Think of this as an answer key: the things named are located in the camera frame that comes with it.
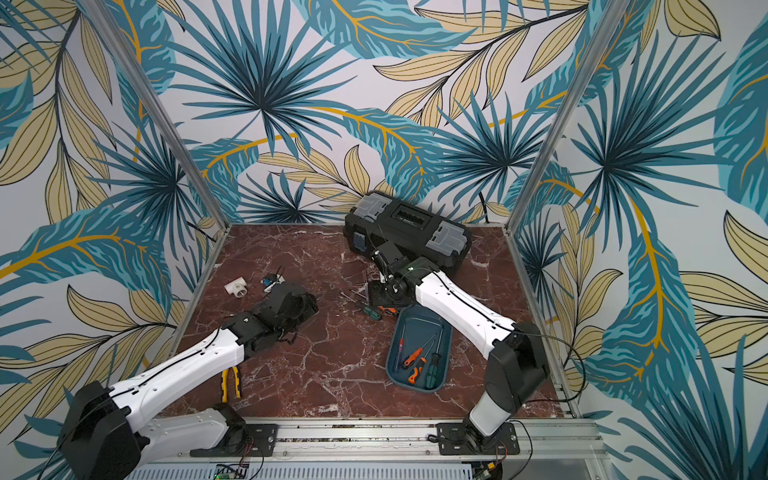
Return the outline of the blue red thin screwdriver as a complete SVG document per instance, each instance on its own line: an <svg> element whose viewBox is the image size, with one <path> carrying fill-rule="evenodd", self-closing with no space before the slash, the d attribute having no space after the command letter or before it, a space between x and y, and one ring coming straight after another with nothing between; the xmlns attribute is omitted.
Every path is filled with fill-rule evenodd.
<svg viewBox="0 0 768 480"><path fill-rule="evenodd" d="M403 326L402 326L400 337L399 337L398 344L397 344L398 345L397 354L394 357L394 371L395 372L399 372L400 369L401 369L402 353L403 353L403 349L404 349L406 331L407 331L407 324L406 324L406 322L403 322Z"/></svg>

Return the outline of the orange black small screwdriver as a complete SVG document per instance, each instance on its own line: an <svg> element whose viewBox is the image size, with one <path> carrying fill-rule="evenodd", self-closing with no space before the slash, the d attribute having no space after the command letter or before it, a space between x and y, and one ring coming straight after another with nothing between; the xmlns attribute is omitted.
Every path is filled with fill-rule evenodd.
<svg viewBox="0 0 768 480"><path fill-rule="evenodd" d="M426 341L421 347L414 350L402 363L401 366L403 369L409 368L426 350L428 346L430 346L434 341L435 336L432 336L428 341Z"/></svg>

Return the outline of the orange handle long screwdriver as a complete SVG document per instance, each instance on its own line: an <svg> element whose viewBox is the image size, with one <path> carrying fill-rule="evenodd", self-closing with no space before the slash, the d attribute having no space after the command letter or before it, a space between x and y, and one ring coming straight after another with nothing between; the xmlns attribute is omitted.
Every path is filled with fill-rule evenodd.
<svg viewBox="0 0 768 480"><path fill-rule="evenodd" d="M411 385L415 385L416 381L419 379L422 370L426 364L426 359L424 357L420 357L418 360L414 362L412 365L413 369L411 371L410 376L408 377L408 383Z"/></svg>

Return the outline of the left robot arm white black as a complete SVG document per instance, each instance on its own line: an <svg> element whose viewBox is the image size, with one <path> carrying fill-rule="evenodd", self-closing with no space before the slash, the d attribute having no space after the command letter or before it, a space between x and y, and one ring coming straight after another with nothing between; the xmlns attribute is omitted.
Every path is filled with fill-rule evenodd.
<svg viewBox="0 0 768 480"><path fill-rule="evenodd" d="M93 381L73 397L56 449L78 479L124 479L136 468L177 454L238 456L255 433L228 403L200 413L160 412L206 380L277 343L293 343L319 311L317 298L293 282L275 285L257 305L228 318L187 350L127 380Z"/></svg>

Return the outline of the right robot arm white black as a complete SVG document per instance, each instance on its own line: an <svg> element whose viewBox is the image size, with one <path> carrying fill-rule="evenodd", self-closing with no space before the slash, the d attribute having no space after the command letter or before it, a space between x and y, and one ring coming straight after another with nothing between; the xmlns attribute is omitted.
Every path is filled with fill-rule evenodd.
<svg viewBox="0 0 768 480"><path fill-rule="evenodd" d="M458 425L445 435L451 454L490 454L504 445L508 420L549 378L543 338L536 325L505 317L457 286L425 257L408 259L391 241L371 257L386 287L438 314L463 334L487 360L485 391Z"/></svg>

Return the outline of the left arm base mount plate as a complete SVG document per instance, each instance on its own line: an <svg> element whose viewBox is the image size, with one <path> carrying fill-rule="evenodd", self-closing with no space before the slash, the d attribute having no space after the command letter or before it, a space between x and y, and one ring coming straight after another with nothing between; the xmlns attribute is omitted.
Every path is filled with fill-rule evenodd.
<svg viewBox="0 0 768 480"><path fill-rule="evenodd" d="M279 425L254 424L230 427L214 447L190 451L191 457L271 457Z"/></svg>

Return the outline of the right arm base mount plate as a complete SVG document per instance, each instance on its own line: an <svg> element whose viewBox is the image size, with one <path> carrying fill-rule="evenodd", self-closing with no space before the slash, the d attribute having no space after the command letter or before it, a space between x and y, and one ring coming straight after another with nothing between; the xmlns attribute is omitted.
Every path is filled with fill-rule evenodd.
<svg viewBox="0 0 768 480"><path fill-rule="evenodd" d="M484 436L467 422L442 422L436 425L435 443L443 456L517 455L518 436L512 423L503 423L493 434Z"/></svg>

